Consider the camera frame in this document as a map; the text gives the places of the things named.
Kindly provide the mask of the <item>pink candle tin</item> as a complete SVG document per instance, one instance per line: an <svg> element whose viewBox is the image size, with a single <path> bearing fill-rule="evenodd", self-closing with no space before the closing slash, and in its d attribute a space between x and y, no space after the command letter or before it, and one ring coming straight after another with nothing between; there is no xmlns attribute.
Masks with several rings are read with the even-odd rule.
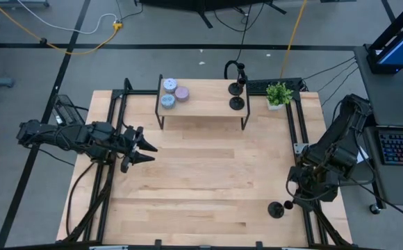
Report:
<svg viewBox="0 0 403 250"><path fill-rule="evenodd" d="M190 98L190 91L187 87L179 86L175 91L174 95L177 101L185 102Z"/></svg>

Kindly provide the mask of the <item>dark grey cart desk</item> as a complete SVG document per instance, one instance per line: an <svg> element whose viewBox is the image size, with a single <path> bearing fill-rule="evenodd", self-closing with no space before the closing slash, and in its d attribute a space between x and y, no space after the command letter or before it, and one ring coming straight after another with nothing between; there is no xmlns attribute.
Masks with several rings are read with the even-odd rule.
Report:
<svg viewBox="0 0 403 250"><path fill-rule="evenodd" d="M381 197L403 206L403 163L384 162L381 132L403 135L403 69L396 74L373 74L365 47L356 47L354 55L372 107L372 120L367 123L363 139L378 173Z"/></svg>

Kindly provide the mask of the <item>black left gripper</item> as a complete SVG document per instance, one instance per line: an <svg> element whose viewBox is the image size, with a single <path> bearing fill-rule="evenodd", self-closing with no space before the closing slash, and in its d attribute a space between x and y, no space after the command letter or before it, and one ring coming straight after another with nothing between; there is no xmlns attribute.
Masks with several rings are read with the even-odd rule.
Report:
<svg viewBox="0 0 403 250"><path fill-rule="evenodd" d="M120 167L122 173L127 173L131 165L155 160L154 157L141 154L137 151L137 146L139 149L145 151L158 151L156 147L143 138L143 127L141 126L137 127L137 129L129 126L123 134L115 134L113 140L116 152L123 155Z"/></svg>

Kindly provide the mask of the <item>green plant white pot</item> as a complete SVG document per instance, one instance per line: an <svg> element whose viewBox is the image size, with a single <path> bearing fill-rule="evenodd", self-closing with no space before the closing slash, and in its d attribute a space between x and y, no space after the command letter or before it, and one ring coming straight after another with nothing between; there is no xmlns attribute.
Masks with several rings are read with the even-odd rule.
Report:
<svg viewBox="0 0 403 250"><path fill-rule="evenodd" d="M266 94L268 110L271 111L279 110L284 105L290 104L293 98L293 91L288 89L285 83L280 82L267 86Z"/></svg>

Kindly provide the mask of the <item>white paper sheet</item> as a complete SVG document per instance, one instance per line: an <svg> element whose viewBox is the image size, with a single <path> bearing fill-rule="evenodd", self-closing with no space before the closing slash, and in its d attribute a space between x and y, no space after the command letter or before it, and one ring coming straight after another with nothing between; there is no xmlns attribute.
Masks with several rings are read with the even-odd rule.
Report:
<svg viewBox="0 0 403 250"><path fill-rule="evenodd" d="M368 159L369 159L369 155L365 152L365 150L362 147L359 146L356 162L361 163L364 160L368 160Z"/></svg>

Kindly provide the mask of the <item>blue patterned candle tin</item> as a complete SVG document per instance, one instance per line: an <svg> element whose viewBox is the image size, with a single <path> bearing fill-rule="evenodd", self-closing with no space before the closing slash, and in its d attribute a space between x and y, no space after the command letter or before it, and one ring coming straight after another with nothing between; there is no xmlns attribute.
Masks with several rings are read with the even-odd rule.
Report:
<svg viewBox="0 0 403 250"><path fill-rule="evenodd" d="M166 78L163 81L163 89L168 94L173 94L178 88L178 83L175 78Z"/></svg>
<svg viewBox="0 0 403 250"><path fill-rule="evenodd" d="M173 109L176 105L176 99L173 94L164 94L161 97L161 106L164 109Z"/></svg>

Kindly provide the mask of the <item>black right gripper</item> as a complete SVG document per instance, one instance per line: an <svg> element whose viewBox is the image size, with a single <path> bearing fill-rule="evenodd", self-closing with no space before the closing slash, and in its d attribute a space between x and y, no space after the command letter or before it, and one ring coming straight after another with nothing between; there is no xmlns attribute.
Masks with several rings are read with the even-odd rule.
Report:
<svg viewBox="0 0 403 250"><path fill-rule="evenodd" d="M320 211L320 201L333 201L338 187L339 171L323 166L292 166L286 181L286 191L293 198L292 202L309 212Z"/></svg>

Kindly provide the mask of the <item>wooden shelf black metal legs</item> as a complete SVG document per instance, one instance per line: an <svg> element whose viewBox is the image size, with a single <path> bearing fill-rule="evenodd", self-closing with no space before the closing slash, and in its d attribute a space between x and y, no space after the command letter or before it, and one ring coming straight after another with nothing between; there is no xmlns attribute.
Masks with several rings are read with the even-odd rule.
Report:
<svg viewBox="0 0 403 250"><path fill-rule="evenodd" d="M233 110L229 105L233 95L229 93L228 87L231 83L235 83L235 80L178 78L178 86L187 87L190 98L185 102L176 100L173 109L164 109L161 106L161 97L168 94L163 89L164 80L163 75L160 75L154 109L160 128L164 128L166 117L239 117L241 129L245 129L251 113L247 86L240 95L245 101L244 108Z"/></svg>

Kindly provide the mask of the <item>black aluminium table frame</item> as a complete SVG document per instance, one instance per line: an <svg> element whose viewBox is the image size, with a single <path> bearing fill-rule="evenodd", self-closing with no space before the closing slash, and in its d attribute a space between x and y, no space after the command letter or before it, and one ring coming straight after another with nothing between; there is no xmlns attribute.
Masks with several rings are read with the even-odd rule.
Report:
<svg viewBox="0 0 403 250"><path fill-rule="evenodd" d="M116 170L106 207L98 210L90 238L105 244L305 247L330 242L313 215L300 207L280 219L273 201L289 199L286 182L293 143L315 142L325 124L319 96L303 92L290 110L269 111L262 96L250 99L240 120L168 117L159 126L156 92L127 98L125 122L143 126L158 151L127 173Z"/></svg>

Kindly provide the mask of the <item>black candlestick holder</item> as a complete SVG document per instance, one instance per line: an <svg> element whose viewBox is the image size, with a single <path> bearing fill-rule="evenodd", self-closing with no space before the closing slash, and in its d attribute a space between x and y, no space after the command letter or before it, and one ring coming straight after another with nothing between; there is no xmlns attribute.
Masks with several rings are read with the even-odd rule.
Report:
<svg viewBox="0 0 403 250"><path fill-rule="evenodd" d="M291 210L292 208L292 201L285 201L284 203L273 201L268 205L268 213L271 217L279 219L284 216L285 210Z"/></svg>
<svg viewBox="0 0 403 250"><path fill-rule="evenodd" d="M240 96L243 92L243 88L247 82L247 76L245 74L245 65L239 62L234 63L238 71L237 81L229 85L228 91L234 96Z"/></svg>
<svg viewBox="0 0 403 250"><path fill-rule="evenodd" d="M241 110L245 106L245 101L241 96L234 96L230 99L229 105L233 110Z"/></svg>

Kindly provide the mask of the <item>black room divider panel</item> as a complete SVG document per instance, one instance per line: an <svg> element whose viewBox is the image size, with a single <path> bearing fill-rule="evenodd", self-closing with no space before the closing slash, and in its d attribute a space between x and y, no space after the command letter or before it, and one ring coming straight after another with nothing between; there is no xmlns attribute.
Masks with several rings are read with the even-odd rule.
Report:
<svg viewBox="0 0 403 250"><path fill-rule="evenodd" d="M272 3L273 0L135 0L135 2L161 8L196 12L203 19L208 28L212 28L213 26L205 16L205 12L214 10L262 3L274 8L282 15L287 13L285 10L275 6Z"/></svg>

